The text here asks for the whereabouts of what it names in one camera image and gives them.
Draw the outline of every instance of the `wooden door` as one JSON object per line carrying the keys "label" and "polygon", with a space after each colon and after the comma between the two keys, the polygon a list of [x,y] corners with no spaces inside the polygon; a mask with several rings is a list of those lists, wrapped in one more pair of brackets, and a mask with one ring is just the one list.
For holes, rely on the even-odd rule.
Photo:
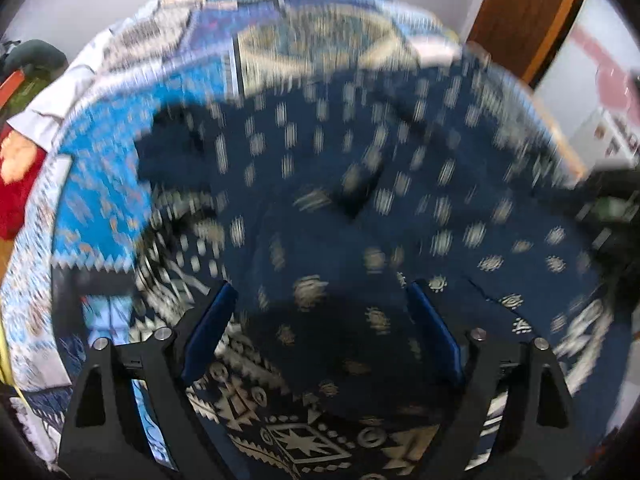
{"label": "wooden door", "polygon": [[2,284],[2,280],[4,279],[6,266],[9,263],[9,258],[11,257],[11,251],[13,250],[13,248],[13,242],[2,240],[2,238],[0,238],[0,285]]}
{"label": "wooden door", "polygon": [[530,83],[555,55],[554,44],[581,0],[484,0],[470,41],[479,43],[496,63]]}

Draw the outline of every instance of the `quilt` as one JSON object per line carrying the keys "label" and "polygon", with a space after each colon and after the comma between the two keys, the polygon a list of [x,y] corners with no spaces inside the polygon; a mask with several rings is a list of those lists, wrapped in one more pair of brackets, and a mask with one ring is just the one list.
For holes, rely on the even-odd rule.
{"label": "quilt", "polygon": [[[461,48],[435,16],[395,0],[158,0],[154,5],[151,16],[114,38],[100,77],[63,123],[34,185],[0,289],[15,383],[33,411],[58,430],[86,348],[97,337],[117,344],[139,341],[168,322],[140,316],[132,301],[136,247],[152,220],[152,206],[181,200],[152,194],[138,183],[134,143],[159,110],[168,104],[211,107],[255,99],[264,89],[290,88],[302,77],[349,68],[417,70],[427,62],[422,46],[429,41]],[[469,113],[492,113],[505,130],[523,128],[554,150],[553,131],[512,75],[485,63],[466,76],[476,89]],[[562,168],[561,154],[558,159]],[[594,445],[604,436],[623,380],[630,320],[589,301],[590,293],[559,305],[550,330],[556,348],[570,357],[568,385]],[[288,387],[236,320],[229,323],[216,359],[188,396],[238,478],[250,476],[239,456],[291,478],[308,472],[340,476],[358,447],[393,449],[381,456],[407,455],[415,462],[428,446],[416,450],[410,443],[427,439],[430,429],[387,436],[375,429],[375,421],[362,436],[333,435],[310,397],[297,399],[295,414],[271,421],[276,433],[267,431],[261,442],[229,438],[224,428],[250,425],[255,408],[267,396],[286,395]],[[202,393],[207,387],[213,397]],[[145,385],[135,389],[156,460],[170,465]],[[505,396],[494,399],[485,436],[498,430],[505,403]],[[302,455],[288,453],[274,434],[295,435],[297,446],[312,447]],[[308,460],[318,445],[325,447]],[[484,462],[490,446],[484,441],[469,467]],[[375,472],[368,478],[385,476]]]}

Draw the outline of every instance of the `orange strap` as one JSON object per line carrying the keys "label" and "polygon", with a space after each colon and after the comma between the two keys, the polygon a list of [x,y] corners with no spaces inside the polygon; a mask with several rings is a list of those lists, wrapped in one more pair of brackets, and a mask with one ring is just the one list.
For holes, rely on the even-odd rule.
{"label": "orange strap", "polygon": [[16,70],[2,83],[2,86],[0,86],[0,108],[11,99],[14,92],[24,82],[24,79],[24,72],[22,70]]}

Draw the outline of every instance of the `black mount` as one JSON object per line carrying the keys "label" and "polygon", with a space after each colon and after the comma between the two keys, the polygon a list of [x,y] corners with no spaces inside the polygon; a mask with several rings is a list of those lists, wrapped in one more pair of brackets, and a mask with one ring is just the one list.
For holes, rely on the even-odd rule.
{"label": "black mount", "polygon": [[[222,285],[218,296],[225,287],[229,285]],[[234,480],[185,394],[209,362],[204,356],[202,369],[191,369],[185,376],[187,350],[206,348],[194,341],[210,338],[210,332],[201,330],[203,324],[230,316],[212,316],[217,303],[187,311],[173,329],[158,329],[142,343],[114,346],[105,338],[94,342],[74,388],[60,444],[58,463],[72,480]],[[572,399],[548,343],[541,338],[529,344],[507,343],[484,330],[448,328],[467,356],[465,381],[450,420],[441,425],[417,467],[418,477],[564,480],[583,468],[586,450],[578,437]],[[217,341],[209,345],[208,356]],[[132,379],[146,381],[177,470],[153,458]],[[466,472],[500,388],[509,395],[490,458]]]}

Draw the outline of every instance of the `bolt head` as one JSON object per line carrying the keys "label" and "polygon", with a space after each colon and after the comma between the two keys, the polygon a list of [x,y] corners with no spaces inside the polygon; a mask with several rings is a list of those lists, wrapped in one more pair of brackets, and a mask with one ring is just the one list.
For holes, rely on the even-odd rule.
{"label": "bolt head", "polygon": [[99,337],[94,341],[93,346],[96,350],[104,350],[105,348],[107,348],[107,346],[109,346],[109,339],[106,337]]}
{"label": "bolt head", "polygon": [[158,339],[158,341],[164,341],[169,339],[172,333],[173,332],[169,327],[163,326],[154,332],[154,337]]}
{"label": "bolt head", "polygon": [[537,337],[533,340],[533,344],[538,350],[549,350],[549,341],[542,337]]}
{"label": "bolt head", "polygon": [[474,341],[485,341],[486,340],[486,330],[482,328],[475,328],[471,331],[471,337]]}

